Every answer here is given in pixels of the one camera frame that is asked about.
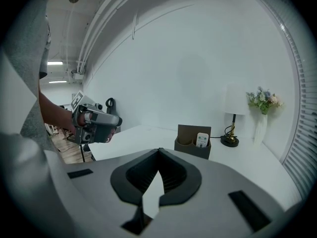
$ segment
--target white table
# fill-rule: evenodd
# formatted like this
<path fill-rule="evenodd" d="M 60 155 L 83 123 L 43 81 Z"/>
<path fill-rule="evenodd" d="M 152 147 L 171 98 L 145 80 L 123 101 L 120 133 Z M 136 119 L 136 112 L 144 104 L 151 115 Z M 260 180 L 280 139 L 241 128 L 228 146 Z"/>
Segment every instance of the white table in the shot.
<path fill-rule="evenodd" d="M 91 144 L 90 149 L 98 161 L 146 149 L 174 149 L 176 137 L 177 131 L 140 125 L 116 134 L 109 144 Z M 301 197 L 293 180 L 271 151 L 263 144 L 255 149 L 250 138 L 239 140 L 238 147 L 230 148 L 222 145 L 220 139 L 212 138 L 209 160 L 233 168 L 270 194 L 284 210 L 300 202 Z M 163 195 L 159 176 L 154 179 L 146 194 L 144 204 L 148 205 L 157 202 Z M 154 217 L 157 211 L 150 209 L 148 215 Z"/>

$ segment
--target artificial flower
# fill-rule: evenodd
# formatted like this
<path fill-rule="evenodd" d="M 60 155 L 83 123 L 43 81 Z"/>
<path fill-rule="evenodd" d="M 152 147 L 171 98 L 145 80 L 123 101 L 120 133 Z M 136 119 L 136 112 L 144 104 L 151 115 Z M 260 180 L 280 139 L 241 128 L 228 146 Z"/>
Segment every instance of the artificial flower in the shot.
<path fill-rule="evenodd" d="M 279 106 L 282 106 L 284 104 L 279 96 L 276 96 L 276 99 Z"/>
<path fill-rule="evenodd" d="M 271 96 L 271 98 L 269 99 L 270 100 L 270 102 L 272 102 L 273 104 L 277 104 L 278 103 L 278 99 L 277 99 L 277 97 L 276 96 Z"/>
<path fill-rule="evenodd" d="M 269 91 L 264 92 L 265 97 L 270 98 L 272 95 Z"/>
<path fill-rule="evenodd" d="M 255 98 L 254 93 L 248 94 L 248 97 L 250 101 L 253 101 Z"/>
<path fill-rule="evenodd" d="M 265 95 L 263 92 L 260 94 L 260 101 L 265 101 Z"/>

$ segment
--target gray shirt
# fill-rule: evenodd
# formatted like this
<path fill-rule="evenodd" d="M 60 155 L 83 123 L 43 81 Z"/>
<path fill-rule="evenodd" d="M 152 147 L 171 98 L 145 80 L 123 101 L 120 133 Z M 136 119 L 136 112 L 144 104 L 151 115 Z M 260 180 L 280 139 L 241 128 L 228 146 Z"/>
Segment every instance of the gray shirt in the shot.
<path fill-rule="evenodd" d="M 47 1 L 30 0 L 16 17 L 3 41 L 8 59 L 35 96 L 38 96 L 39 78 L 47 75 L 51 41 L 46 17 Z M 29 112 L 21 135 L 32 138 L 44 150 L 56 149 L 47 135 L 38 101 Z"/>

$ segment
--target lamp base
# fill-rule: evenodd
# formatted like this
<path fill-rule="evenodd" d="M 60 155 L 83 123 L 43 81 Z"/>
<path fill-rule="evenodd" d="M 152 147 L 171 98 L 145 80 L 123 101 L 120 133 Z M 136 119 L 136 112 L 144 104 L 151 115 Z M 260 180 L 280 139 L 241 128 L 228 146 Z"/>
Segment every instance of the lamp base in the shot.
<path fill-rule="evenodd" d="M 228 147 L 237 147 L 239 144 L 239 140 L 236 137 L 232 139 L 230 136 L 221 136 L 220 141 Z"/>

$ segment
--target person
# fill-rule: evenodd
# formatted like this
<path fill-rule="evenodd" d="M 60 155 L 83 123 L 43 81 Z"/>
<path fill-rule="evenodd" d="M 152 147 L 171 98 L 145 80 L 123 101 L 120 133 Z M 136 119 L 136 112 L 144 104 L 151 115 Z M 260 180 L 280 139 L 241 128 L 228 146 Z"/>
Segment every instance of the person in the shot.
<path fill-rule="evenodd" d="M 3 40 L 3 50 L 18 75 L 38 101 L 29 112 L 20 134 L 36 141 L 42 149 L 55 151 L 44 123 L 66 128 L 75 134 L 72 112 L 53 104 L 40 89 L 40 79 L 47 75 L 51 33 L 46 17 L 48 0 L 30 0 L 16 17 Z M 84 125 L 84 116 L 78 119 Z M 114 129 L 108 136 L 110 142 Z"/>

